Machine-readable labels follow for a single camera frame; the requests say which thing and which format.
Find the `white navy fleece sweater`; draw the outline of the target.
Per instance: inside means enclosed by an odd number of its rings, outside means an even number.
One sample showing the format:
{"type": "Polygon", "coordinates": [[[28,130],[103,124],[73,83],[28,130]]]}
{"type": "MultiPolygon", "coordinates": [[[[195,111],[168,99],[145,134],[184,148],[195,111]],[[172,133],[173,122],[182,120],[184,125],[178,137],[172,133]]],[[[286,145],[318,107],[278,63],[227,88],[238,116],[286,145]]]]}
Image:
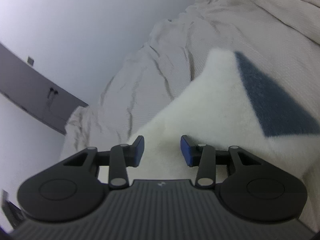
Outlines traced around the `white navy fleece sweater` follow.
{"type": "Polygon", "coordinates": [[[180,150],[187,135],[220,150],[238,145],[302,177],[319,160],[319,119],[244,55],[209,52],[202,73],[190,81],[185,70],[169,84],[150,66],[119,74],[102,96],[100,150],[142,135],[145,152],[135,179],[194,178],[180,150]]]}

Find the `grey bedroom door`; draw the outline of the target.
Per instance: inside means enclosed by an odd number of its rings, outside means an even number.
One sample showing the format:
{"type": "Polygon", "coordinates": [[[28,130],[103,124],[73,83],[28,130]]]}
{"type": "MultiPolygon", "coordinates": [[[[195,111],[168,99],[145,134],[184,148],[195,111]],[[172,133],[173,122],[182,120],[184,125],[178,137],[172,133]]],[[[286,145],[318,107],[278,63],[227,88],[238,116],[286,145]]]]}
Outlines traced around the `grey bedroom door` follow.
{"type": "Polygon", "coordinates": [[[65,126],[71,114],[87,103],[68,93],[31,68],[1,45],[1,93],[31,116],[65,134],[65,126]],[[59,92],[51,106],[47,107],[50,87],[59,92]]]}

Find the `beige bed duvet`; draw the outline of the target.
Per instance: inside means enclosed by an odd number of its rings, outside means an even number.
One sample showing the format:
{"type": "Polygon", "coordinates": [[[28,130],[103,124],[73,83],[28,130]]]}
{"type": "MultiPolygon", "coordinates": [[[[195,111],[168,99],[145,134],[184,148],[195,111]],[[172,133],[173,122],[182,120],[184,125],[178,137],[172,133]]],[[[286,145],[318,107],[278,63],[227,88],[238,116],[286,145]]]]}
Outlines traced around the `beige bed duvet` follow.
{"type": "MultiPolygon", "coordinates": [[[[73,112],[61,158],[98,148],[91,139],[100,134],[101,99],[119,74],[150,66],[166,84],[176,70],[185,70],[193,81],[213,49],[244,55],[319,119],[319,0],[196,0],[177,19],[154,26],[148,42],[126,58],[98,103],[73,112]]],[[[298,178],[308,189],[301,219],[319,230],[319,160],[298,178]]]]}

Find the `grey wall switch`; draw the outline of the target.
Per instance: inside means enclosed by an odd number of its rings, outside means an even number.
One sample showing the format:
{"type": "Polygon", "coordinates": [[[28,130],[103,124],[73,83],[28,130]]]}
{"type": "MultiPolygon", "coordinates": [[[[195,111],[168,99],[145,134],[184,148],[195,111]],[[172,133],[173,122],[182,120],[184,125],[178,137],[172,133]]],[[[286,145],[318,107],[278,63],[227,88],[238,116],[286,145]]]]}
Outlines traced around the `grey wall switch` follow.
{"type": "Polygon", "coordinates": [[[33,65],[34,65],[34,59],[31,58],[31,57],[28,57],[28,58],[27,58],[27,63],[28,63],[29,65],[33,66],[33,65]]]}

